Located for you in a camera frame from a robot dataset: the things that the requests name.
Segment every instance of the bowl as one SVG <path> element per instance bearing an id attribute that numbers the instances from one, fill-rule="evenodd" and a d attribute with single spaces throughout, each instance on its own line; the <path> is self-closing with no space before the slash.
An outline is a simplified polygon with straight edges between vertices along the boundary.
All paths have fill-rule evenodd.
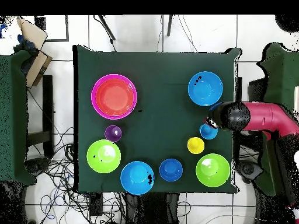
<path id="1" fill-rule="evenodd" d="M 93 86 L 91 102 L 102 117 L 118 120 L 128 116 L 135 108 L 137 91 L 125 76 L 109 74 L 100 78 Z"/>
<path id="2" fill-rule="evenodd" d="M 213 105 L 220 99 L 222 92 L 221 79 L 209 71 L 197 73 L 188 84 L 188 94 L 191 100 L 199 106 Z"/>
<path id="3" fill-rule="evenodd" d="M 161 163 L 159 172 L 164 180 L 176 181 L 183 174 L 183 166 L 176 159 L 167 159 Z"/>
<path id="4" fill-rule="evenodd" d="M 187 142 L 187 148 L 192 154 L 196 155 L 202 153 L 204 150 L 204 142 L 198 137 L 189 138 Z"/>
<path id="5" fill-rule="evenodd" d="M 211 153 L 203 156 L 196 165 L 196 176 L 208 187 L 223 185 L 230 177 L 231 167 L 221 155 Z"/>
<path id="6" fill-rule="evenodd" d="M 117 142 L 121 138 L 121 129 L 116 125 L 110 125 L 105 130 L 105 138 L 111 142 Z"/>
<path id="7" fill-rule="evenodd" d="M 207 140 L 215 138 L 218 134 L 218 129 L 210 127 L 208 124 L 202 124 L 199 128 L 200 135 Z"/>
<path id="8" fill-rule="evenodd" d="M 87 150 L 88 165 L 98 173 L 111 173 L 120 164 L 120 149 L 113 142 L 102 139 Z"/>
<path id="9" fill-rule="evenodd" d="M 144 162 L 131 162 L 121 171 L 120 182 L 128 193 L 143 195 L 154 185 L 154 171 Z"/>

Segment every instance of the blue bowl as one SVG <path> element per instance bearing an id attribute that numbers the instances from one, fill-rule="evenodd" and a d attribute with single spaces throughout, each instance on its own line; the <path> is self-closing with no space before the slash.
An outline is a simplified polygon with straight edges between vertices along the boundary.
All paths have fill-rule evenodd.
<path id="1" fill-rule="evenodd" d="M 183 174 L 183 166 L 176 159 L 167 159 L 161 163 L 159 171 L 164 180 L 176 181 Z"/>
<path id="2" fill-rule="evenodd" d="M 128 193 L 142 195 L 154 185 L 154 172 L 144 162 L 131 162 L 121 171 L 120 182 Z"/>
<path id="3" fill-rule="evenodd" d="M 220 78 L 209 71 L 197 73 L 188 85 L 188 94 L 199 106 L 210 106 L 218 102 L 223 92 Z"/>
<path id="4" fill-rule="evenodd" d="M 211 140 L 217 136 L 218 129 L 214 129 L 208 124 L 203 124 L 199 127 L 199 132 L 204 139 Z"/>

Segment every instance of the green bowl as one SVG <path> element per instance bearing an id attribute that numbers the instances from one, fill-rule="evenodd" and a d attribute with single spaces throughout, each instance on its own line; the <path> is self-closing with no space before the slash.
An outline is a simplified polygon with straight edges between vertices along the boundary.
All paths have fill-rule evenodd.
<path id="1" fill-rule="evenodd" d="M 98 140 L 87 150 L 88 165 L 98 173 L 110 173 L 120 163 L 120 150 L 114 142 Z"/>
<path id="2" fill-rule="evenodd" d="M 208 154 L 203 156 L 196 165 L 196 176 L 208 187 L 223 185 L 230 177 L 231 167 L 221 155 Z"/>

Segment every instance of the small purple bowl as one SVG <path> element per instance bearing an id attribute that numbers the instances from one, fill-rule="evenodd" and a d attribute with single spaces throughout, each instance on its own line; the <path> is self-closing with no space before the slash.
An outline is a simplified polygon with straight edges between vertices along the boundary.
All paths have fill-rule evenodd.
<path id="1" fill-rule="evenodd" d="M 110 125 L 106 128 L 105 138 L 111 142 L 117 142 L 121 138 L 121 129 L 116 125 Z"/>

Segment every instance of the small yellow bowl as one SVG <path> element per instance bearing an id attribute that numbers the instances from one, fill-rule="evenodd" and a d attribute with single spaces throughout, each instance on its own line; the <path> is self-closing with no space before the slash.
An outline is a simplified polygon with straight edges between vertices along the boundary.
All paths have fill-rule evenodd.
<path id="1" fill-rule="evenodd" d="M 198 137 L 189 138 L 187 147 L 192 154 L 196 155 L 202 153 L 202 151 L 204 150 L 204 142 Z"/>

